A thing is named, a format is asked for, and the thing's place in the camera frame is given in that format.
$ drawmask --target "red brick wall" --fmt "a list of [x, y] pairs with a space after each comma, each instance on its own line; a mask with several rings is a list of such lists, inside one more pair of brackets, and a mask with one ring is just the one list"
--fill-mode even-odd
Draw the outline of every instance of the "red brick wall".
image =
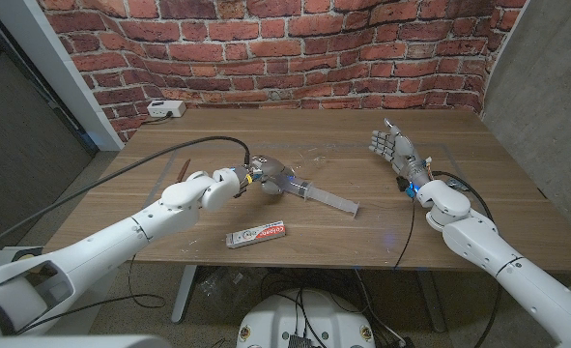
[[525, 0], [40, 0], [123, 140], [187, 107], [481, 109]]

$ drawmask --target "toothpaste tube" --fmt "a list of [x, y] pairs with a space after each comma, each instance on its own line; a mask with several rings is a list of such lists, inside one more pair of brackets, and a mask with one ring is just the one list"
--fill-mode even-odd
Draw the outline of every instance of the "toothpaste tube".
[[225, 241], [227, 247], [236, 248], [269, 241], [283, 236], [285, 236], [285, 225], [283, 224], [283, 221], [278, 221], [249, 228], [240, 232], [228, 233]]

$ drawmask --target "electrical outlet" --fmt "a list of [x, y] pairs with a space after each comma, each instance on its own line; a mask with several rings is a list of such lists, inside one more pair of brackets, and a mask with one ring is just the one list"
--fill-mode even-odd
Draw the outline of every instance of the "electrical outlet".
[[152, 101], [148, 105], [148, 112], [152, 117], [165, 117], [169, 111], [173, 113], [173, 117], [182, 117], [186, 105], [183, 101]]

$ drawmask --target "wooden table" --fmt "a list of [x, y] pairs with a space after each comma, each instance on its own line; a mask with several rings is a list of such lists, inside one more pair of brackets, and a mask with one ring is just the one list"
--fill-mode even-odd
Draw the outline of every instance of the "wooden table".
[[[412, 202], [399, 192], [390, 164], [368, 149], [371, 131], [388, 117], [432, 169], [470, 182], [489, 205], [503, 238], [547, 271], [571, 272], [571, 227], [538, 191], [478, 118], [445, 110], [189, 110], [180, 119], [144, 126], [111, 163], [110, 173], [160, 149], [208, 135], [234, 136], [252, 155], [298, 168], [319, 189], [360, 202], [356, 218], [316, 201], [259, 185], [217, 213], [202, 212], [190, 230], [163, 238], [137, 261], [194, 265], [390, 268], [408, 237]], [[90, 191], [46, 245], [68, 246], [158, 199], [191, 159], [187, 174], [239, 164], [243, 150], [217, 141], [176, 151]], [[475, 209], [482, 211], [475, 201]], [[414, 233], [403, 269], [472, 270], [455, 255], [416, 206]], [[283, 220], [285, 238], [229, 249], [226, 233]]]

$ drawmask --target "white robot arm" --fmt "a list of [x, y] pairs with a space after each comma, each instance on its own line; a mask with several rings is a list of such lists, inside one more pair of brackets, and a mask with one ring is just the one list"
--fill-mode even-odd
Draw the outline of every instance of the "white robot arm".
[[68, 311], [99, 278], [150, 242], [195, 225], [200, 208], [218, 210], [252, 181], [266, 182], [283, 170], [276, 159], [255, 157], [250, 165], [219, 169], [212, 177], [196, 172], [147, 208], [71, 246], [1, 266], [0, 335], [46, 332], [54, 320], [29, 325]]
[[388, 133], [374, 131], [369, 149], [408, 179], [418, 202], [431, 208], [427, 222], [442, 232], [446, 245], [493, 276], [557, 342], [571, 341], [571, 291], [500, 237], [465, 195], [431, 180], [412, 142], [388, 120], [385, 124]]

